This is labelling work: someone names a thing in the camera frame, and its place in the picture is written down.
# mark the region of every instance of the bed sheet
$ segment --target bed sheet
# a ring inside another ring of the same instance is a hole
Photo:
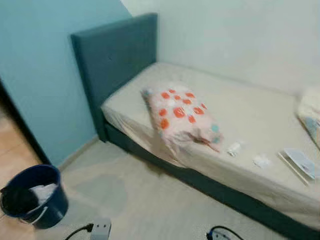
[[[193,143],[177,157],[171,155],[140,93],[154,81],[182,81],[202,96],[224,135],[221,153]],[[296,118],[295,107],[292,95],[158,62],[115,92],[101,109],[110,124],[157,157],[194,169],[320,230],[320,182],[304,185],[277,156],[283,148],[297,148],[320,164],[320,151]],[[228,146],[239,140],[246,147],[237,157],[229,156]],[[271,166],[256,166],[253,157],[258,154],[265,154]]]

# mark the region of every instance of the bed frame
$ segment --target bed frame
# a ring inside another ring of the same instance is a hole
[[[146,151],[106,122],[102,103],[144,68],[156,62],[155,13],[100,26],[71,35],[71,40],[99,138],[110,141],[182,182],[290,239],[319,240],[320,232],[301,224],[262,202],[201,173],[176,167]]]

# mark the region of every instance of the door frame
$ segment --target door frame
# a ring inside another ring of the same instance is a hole
[[[0,78],[0,96],[1,100],[3,102],[3,105],[5,107],[5,110],[9,113],[10,117],[13,119],[13,121],[17,124],[18,128],[28,141],[29,145],[32,147],[35,154],[38,156],[39,160],[43,164],[49,164],[51,165],[51,162],[49,161],[47,155],[39,145],[37,139],[33,135],[33,133],[30,131],[29,127],[27,126],[26,122],[20,115],[18,109],[16,108],[14,102],[12,101],[11,97],[9,96],[8,92],[6,91],[2,80]]]

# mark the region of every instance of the wall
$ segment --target wall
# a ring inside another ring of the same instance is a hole
[[[0,76],[56,166],[96,134],[69,35],[129,17],[119,0],[0,1]]]
[[[320,83],[319,0],[122,0],[159,13],[158,59],[294,93]]]

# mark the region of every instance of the electrical cord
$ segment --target electrical cord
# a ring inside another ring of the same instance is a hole
[[[208,240],[213,240],[212,234],[214,232],[215,229],[224,229],[229,231],[230,233],[232,233],[233,235],[235,235],[238,239],[240,240],[244,240],[242,237],[240,237],[236,232],[232,231],[230,228],[225,227],[225,226],[214,226],[213,228],[211,228],[210,232],[208,232],[206,234],[206,239]]]
[[[92,229],[94,228],[94,224],[93,223],[89,223],[86,226],[80,227],[79,229],[73,231],[72,233],[70,233],[69,236],[67,236],[64,240],[69,240],[73,235],[75,235],[76,233],[82,231],[82,230],[86,230],[88,233],[92,232]]]

